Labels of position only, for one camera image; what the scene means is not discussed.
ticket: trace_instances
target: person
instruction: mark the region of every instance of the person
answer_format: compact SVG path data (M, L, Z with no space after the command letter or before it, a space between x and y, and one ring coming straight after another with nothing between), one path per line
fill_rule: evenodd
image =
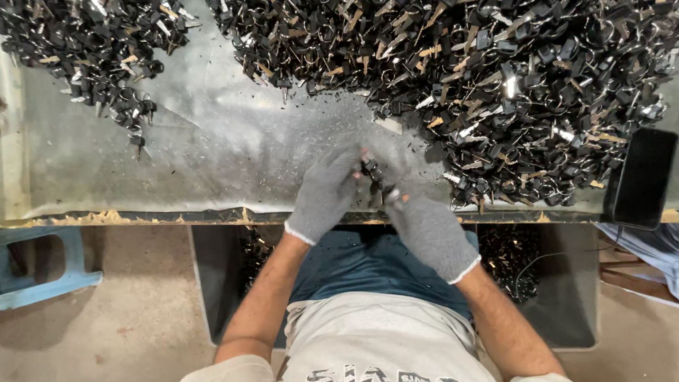
M386 204L398 235L332 230L349 210L362 155L342 146L309 168L215 364L183 382L494 381L477 359L472 317L505 381L568 381L447 205L404 194ZM274 376L286 307L286 361Z

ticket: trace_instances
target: metal table surface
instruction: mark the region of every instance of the metal table surface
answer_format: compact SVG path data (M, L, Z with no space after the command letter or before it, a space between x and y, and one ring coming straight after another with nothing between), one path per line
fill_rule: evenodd
M165 72L134 84L158 104L141 160L126 131L93 107L72 103L62 80L42 69L14 68L0 54L0 226L50 224L277 224L294 206L304 171L330 147L355 141L383 164L389 180L449 201L450 183L437 150L416 128L401 134L374 122L362 97L328 92L310 99L294 88L256 84L233 59L201 1L190 42L172 56L156 51ZM679 103L679 82L661 89ZM659 128L679 130L679 107ZM679 166L663 221L679 222ZM363 179L352 223L381 223ZM537 203L459 210L465 222L596 222L605 190L577 190L573 207Z

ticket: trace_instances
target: forearm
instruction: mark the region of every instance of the forearm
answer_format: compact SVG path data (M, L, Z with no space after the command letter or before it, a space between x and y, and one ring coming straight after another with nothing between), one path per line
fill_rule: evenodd
M505 379L550 372L566 375L547 344L481 265L456 286L467 299L486 351Z
M215 363L256 354L270 361L274 340L285 315L299 266L309 245L291 235L283 238L231 318Z

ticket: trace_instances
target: blue shorts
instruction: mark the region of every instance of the blue shorts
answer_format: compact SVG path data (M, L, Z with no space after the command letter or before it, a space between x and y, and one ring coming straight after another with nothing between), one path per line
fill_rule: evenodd
M476 234L465 232L478 250ZM322 300L345 292L411 296L471 318L460 290L421 263L393 229L383 226L338 226L328 232L302 262L290 302Z

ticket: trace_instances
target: black cable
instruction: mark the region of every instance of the black cable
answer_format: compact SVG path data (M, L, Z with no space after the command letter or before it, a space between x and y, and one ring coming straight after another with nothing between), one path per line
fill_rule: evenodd
M623 227L618 226L618 233L615 235L615 242L613 244L609 245L606 248L582 249L580 251L575 251L575 253L579 254L581 252L606 251L607 249L613 248L618 244L618 240L620 240L620 236L622 235L622 233L623 233ZM526 271L526 269L530 268L530 266L533 265L533 263L540 260L541 258L546 258L547 256L565 255L565 254L568 254L568 253L570 253L570 252L555 252L553 254L540 255L540 256L536 257L535 259L533 259L533 261L529 262L528 265L526 265L526 267L524 269L521 269L521 272L519 272L519 274L516 276L516 280L514 281L514 292L516 292L516 295L517 296L519 295L519 278L521 278L521 275L523 275L523 273Z

